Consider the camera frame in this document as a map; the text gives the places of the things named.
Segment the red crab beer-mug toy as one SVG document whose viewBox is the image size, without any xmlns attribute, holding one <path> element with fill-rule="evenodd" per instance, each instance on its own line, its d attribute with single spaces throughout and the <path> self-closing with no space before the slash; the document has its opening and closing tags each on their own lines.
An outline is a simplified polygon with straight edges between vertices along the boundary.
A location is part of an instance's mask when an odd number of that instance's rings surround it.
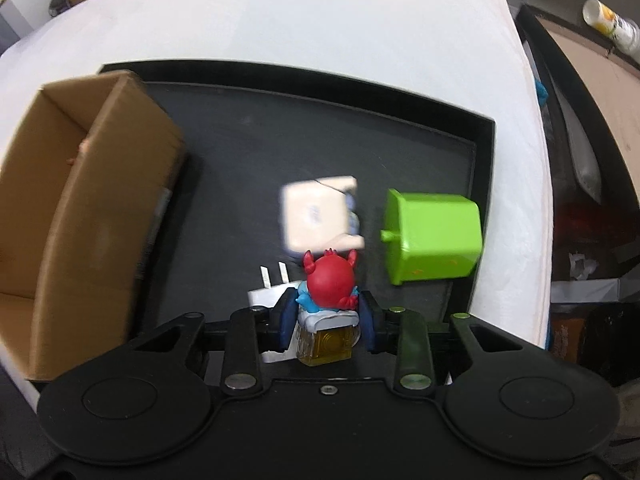
<svg viewBox="0 0 640 480">
<path fill-rule="evenodd" d="M 307 366 L 352 357 L 360 335 L 357 258 L 356 249 L 346 256 L 334 249 L 319 257 L 311 252 L 303 256 L 306 280 L 297 287 L 296 358 Z"/>
</svg>

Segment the green plastic cube container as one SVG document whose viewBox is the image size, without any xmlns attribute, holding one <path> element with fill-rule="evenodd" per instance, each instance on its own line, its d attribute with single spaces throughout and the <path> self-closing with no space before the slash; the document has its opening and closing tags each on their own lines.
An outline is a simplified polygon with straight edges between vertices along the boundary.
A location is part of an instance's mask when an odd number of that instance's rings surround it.
<svg viewBox="0 0 640 480">
<path fill-rule="evenodd" d="M 390 282 L 470 275 L 483 251 L 480 210 L 462 195 L 387 192 L 381 242 Z"/>
</svg>

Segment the white square figure box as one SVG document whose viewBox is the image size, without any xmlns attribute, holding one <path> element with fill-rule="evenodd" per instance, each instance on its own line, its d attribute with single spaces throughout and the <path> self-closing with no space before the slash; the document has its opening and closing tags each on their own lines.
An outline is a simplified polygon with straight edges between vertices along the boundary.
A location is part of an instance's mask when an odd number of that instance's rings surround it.
<svg viewBox="0 0 640 480">
<path fill-rule="evenodd" d="M 284 250 L 293 256 L 364 248 L 356 214 L 353 176 L 298 181 L 282 186 L 280 225 Z"/>
</svg>

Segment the magenta dinosaur-suit figure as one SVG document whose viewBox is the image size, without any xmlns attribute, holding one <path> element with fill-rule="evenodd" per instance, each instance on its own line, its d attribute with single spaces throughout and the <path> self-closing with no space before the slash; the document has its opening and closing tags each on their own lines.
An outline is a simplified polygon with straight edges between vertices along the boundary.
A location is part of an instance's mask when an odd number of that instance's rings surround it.
<svg viewBox="0 0 640 480">
<path fill-rule="evenodd" d="M 79 157 L 82 154 L 85 154 L 85 152 L 87 151 L 88 144 L 89 144 L 89 141 L 87 139 L 82 140 L 78 145 L 76 154 L 66 159 L 66 164 L 70 167 L 73 167 L 75 165 L 75 162 L 78 161 Z"/>
</svg>

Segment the black rectangular tray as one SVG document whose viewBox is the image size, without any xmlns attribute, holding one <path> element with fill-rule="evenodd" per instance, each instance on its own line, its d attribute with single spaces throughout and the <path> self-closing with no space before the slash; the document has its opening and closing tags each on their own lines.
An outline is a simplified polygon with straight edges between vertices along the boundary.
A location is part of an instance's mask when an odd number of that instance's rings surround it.
<svg viewBox="0 0 640 480">
<path fill-rule="evenodd" d="M 372 231 L 384 193 L 484 200 L 492 122 L 378 84 L 235 62 L 141 62 L 135 74 L 183 136 L 183 159 L 157 207 L 134 281 L 126 336 L 189 306 L 227 314 L 250 269 L 284 253 L 280 191 L 352 174 Z"/>
</svg>

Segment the brown cardboard box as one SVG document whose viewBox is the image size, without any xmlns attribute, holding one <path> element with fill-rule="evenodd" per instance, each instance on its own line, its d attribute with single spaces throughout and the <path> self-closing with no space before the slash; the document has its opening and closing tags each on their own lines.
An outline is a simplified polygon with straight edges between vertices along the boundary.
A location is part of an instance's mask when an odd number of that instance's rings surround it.
<svg viewBox="0 0 640 480">
<path fill-rule="evenodd" d="M 183 153 L 180 129 L 126 70 L 38 91 L 1 165 L 1 342 L 23 377 L 47 382 L 124 341 Z"/>
</svg>

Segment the white tablecloth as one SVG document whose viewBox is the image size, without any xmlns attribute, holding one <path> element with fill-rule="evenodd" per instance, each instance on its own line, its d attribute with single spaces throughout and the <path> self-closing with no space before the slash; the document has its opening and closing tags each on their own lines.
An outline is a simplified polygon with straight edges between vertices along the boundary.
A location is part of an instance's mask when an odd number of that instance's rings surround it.
<svg viewBox="0 0 640 480">
<path fill-rule="evenodd" d="M 1 57 L 1 140 L 38 89 L 111 62 L 240 60 L 430 96 L 497 126 L 472 310 L 544 344 L 552 189 L 534 77 L 506 0 L 88 0 Z"/>
</svg>

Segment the black low side table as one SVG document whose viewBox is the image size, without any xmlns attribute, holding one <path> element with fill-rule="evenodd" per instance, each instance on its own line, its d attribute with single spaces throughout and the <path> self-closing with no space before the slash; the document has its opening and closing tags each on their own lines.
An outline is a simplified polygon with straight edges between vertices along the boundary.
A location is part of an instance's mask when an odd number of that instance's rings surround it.
<svg viewBox="0 0 640 480">
<path fill-rule="evenodd" d="M 515 25 L 548 92 L 542 108 L 556 239 L 639 234 L 639 72 L 573 27 L 522 6 Z"/>
</svg>

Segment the yellow-white paper cup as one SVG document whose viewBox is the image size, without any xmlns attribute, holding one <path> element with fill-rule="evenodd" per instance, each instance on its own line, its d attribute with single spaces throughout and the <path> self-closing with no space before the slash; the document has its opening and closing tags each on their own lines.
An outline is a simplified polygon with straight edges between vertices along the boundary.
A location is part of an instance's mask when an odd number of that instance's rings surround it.
<svg viewBox="0 0 640 480">
<path fill-rule="evenodd" d="M 639 55 L 639 25 L 622 18 L 600 0 L 587 0 L 582 6 L 582 19 L 591 28 L 612 41 L 631 58 Z"/>
</svg>

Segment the white USB wall charger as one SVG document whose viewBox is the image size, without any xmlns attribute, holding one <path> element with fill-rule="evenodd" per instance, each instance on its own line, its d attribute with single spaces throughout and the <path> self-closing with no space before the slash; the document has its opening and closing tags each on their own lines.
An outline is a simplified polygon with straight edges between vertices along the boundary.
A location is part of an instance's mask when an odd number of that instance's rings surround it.
<svg viewBox="0 0 640 480">
<path fill-rule="evenodd" d="M 288 288 L 296 288 L 300 284 L 300 281 L 290 280 L 290 277 L 288 276 L 288 266 L 285 262 L 279 261 L 278 267 L 281 280 L 279 284 L 271 283 L 269 270 L 266 266 L 260 267 L 260 275 L 262 276 L 262 288 L 250 290 L 247 293 L 248 304 L 251 307 L 265 307 L 267 309 L 272 309 L 276 306 L 278 300 Z M 262 362 L 269 364 L 295 360 L 298 342 L 298 324 L 295 324 L 288 348 L 283 352 L 263 351 L 260 354 L 262 356 Z"/>
</svg>

